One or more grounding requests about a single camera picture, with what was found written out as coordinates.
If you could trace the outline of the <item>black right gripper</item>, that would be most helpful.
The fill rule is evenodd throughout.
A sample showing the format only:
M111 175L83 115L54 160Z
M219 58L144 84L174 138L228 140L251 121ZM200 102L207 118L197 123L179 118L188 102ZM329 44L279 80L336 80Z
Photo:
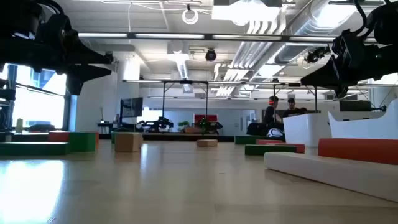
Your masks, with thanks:
M350 83L398 73L398 43L365 45L348 29L333 40L332 51L337 56L332 55L324 66L301 78L301 85L334 88L336 97L343 98Z

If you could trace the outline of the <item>green cube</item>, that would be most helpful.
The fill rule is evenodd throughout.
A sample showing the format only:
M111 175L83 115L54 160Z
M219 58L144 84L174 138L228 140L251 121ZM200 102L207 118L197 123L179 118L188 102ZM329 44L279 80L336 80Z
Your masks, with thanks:
M96 150L96 134L72 132L69 133L70 152L94 152Z

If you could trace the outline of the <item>black background robot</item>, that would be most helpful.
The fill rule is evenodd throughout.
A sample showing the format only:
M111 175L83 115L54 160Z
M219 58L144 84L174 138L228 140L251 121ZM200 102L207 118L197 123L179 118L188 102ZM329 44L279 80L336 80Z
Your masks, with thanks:
M216 134L219 135L218 130L223 128L223 125L218 121L208 121L206 118L202 118L197 123L196 127L200 128L205 134Z

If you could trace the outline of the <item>person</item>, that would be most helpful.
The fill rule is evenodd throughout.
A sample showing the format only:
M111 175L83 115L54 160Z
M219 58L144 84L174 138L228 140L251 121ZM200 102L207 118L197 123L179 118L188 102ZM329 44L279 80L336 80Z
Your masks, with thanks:
M295 106L295 99L289 98L288 99L288 109L283 113L282 117L287 118L291 116L297 116L308 113L308 109L306 108L297 108Z
M282 124L282 118L276 113L276 108L279 102L277 96L269 97L269 106L266 108L262 122L265 124Z

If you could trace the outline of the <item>silver ventilation duct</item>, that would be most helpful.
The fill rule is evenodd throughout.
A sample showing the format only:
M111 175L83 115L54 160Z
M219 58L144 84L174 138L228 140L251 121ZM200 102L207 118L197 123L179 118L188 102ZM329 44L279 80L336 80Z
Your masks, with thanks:
M285 34L329 35L356 12L354 5L329 4L329 1L336 0L312 0L285 30ZM275 54L274 61L279 64L290 63L307 49L307 46L285 44Z

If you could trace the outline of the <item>black mounting bracket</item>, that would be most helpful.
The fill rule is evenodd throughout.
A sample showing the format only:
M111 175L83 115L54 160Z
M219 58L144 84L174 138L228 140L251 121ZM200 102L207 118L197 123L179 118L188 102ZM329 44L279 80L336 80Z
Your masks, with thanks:
M5 99L6 101L16 100L15 89L0 89L0 99Z

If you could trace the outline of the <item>black table frame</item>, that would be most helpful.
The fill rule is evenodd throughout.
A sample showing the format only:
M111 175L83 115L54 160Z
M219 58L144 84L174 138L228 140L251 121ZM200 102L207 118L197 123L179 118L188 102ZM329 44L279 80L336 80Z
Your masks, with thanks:
M49 133L25 133L12 134L6 138L6 133L0 133L0 142L10 140L11 142L47 142ZM182 133L144 133L145 141L196 141L199 139L215 139L219 142L234 142L235 136L211 136L204 134L182 134Z

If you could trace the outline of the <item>white plastic bin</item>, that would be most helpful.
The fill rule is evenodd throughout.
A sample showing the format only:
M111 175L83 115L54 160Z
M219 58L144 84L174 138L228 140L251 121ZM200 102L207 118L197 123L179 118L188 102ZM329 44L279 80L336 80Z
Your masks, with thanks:
M286 143L317 147L320 139L331 138L328 118L322 114L301 114L283 119Z
M380 118L337 121L328 112L328 119L332 138L398 140L398 98Z

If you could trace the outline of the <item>long green block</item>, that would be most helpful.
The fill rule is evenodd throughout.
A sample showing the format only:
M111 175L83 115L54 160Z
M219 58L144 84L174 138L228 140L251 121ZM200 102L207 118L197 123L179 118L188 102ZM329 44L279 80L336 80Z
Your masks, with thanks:
M0 156L61 156L69 153L67 142L2 142Z
M261 136L235 136L235 145L256 144L257 140L262 139Z
M295 146L286 145L253 145L248 144L244 147L244 154L247 156L263 156L266 152L293 152L296 153Z

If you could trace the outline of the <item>black station frame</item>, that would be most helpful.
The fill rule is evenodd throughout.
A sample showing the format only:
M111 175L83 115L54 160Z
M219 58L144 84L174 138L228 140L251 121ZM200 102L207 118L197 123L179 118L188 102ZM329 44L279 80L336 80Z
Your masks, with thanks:
M273 89L273 95L276 95L276 86L282 87L290 87L290 88L298 88L301 87L302 84L298 82L246 82L248 85L258 85L258 86L271 86ZM307 89L313 96L314 96L314 104L315 104L315 111L318 112L318 96L317 96L317 87L314 88L312 91L311 89Z
M246 82L240 82L240 81L206 81L206 80L128 80L124 79L122 82L126 83L162 83L163 84L163 92L162 92L162 116L164 116L164 108L165 108L165 85L167 83L179 83L181 85L184 84L189 84L192 85L194 83L197 84L204 84L206 85L205 93L206 93L206 104L205 104L205 116L208 116L208 90L209 90L209 84L222 84L222 85L240 85L240 84L246 84Z

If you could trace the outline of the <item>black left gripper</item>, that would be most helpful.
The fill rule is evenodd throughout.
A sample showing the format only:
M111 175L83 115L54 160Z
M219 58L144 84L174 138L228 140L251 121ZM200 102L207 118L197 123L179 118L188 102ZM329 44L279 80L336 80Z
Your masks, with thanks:
M85 46L72 29L69 17L54 14L46 22L37 21L35 32L8 27L0 31L0 62L62 71L66 88L79 95L85 82L111 74L107 68L87 64L111 64L112 55L101 55Z

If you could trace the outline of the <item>black computer monitor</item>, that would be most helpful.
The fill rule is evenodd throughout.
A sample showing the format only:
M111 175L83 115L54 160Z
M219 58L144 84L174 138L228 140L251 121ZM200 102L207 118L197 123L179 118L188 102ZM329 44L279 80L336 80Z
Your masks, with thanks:
M142 116L143 98L126 98L120 100L119 122L123 118L136 118Z

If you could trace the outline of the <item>small wooden cube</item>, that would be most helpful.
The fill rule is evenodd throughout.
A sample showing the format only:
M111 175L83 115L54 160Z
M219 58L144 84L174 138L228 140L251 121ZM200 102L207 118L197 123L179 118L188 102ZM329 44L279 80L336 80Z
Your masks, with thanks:
M141 133L121 132L114 135L116 152L140 152L143 143Z

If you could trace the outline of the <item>black background robot arms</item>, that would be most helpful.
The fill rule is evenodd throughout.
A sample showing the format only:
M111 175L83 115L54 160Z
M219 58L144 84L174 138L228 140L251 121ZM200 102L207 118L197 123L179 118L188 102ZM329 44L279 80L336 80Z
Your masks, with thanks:
M159 116L158 120L155 121L140 121L136 124L139 129L148 133L159 133L159 132L169 132L174 124L171 120Z

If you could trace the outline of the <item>large window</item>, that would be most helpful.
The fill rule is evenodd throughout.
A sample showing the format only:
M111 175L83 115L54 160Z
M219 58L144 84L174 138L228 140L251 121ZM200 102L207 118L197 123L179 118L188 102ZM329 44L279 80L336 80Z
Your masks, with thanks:
M28 66L5 64L0 79L15 84L13 107L0 106L10 116L6 120L7 127L28 128L36 124L63 127L67 95L65 74L52 70L38 73Z

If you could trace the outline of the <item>red wall sign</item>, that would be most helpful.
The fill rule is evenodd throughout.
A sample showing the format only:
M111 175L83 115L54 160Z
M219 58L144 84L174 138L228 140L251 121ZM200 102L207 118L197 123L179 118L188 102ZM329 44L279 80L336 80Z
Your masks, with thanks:
M217 122L218 116L217 115L212 115L208 114L207 116L205 114L195 114L194 117L194 122L198 123L199 121L206 119L209 122Z

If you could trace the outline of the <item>black office chair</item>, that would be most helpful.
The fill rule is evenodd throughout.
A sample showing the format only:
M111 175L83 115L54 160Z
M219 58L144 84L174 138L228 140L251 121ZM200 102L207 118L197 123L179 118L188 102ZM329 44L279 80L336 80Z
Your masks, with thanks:
M246 134L250 136L266 136L269 131L265 123L251 123L247 127Z

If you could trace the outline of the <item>long pale wooden block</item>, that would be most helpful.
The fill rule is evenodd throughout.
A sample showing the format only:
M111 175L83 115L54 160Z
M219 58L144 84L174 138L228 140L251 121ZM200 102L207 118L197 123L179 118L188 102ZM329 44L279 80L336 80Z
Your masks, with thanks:
M265 168L398 203L398 166L292 152L267 152Z

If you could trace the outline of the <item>black wide monitor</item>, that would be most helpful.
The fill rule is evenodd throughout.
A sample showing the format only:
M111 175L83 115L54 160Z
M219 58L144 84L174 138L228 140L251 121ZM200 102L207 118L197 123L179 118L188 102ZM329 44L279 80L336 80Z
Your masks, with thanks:
M371 111L369 101L340 100L340 111Z

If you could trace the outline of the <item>dark office desk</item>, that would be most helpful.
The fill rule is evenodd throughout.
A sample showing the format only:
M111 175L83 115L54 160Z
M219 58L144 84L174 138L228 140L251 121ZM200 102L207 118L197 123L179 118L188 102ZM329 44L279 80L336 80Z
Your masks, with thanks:
M136 130L136 125L135 124L129 124L129 123L97 123L97 127L100 128L100 133L101 134L111 134L113 131L118 131L120 130L125 130L125 131L135 131Z

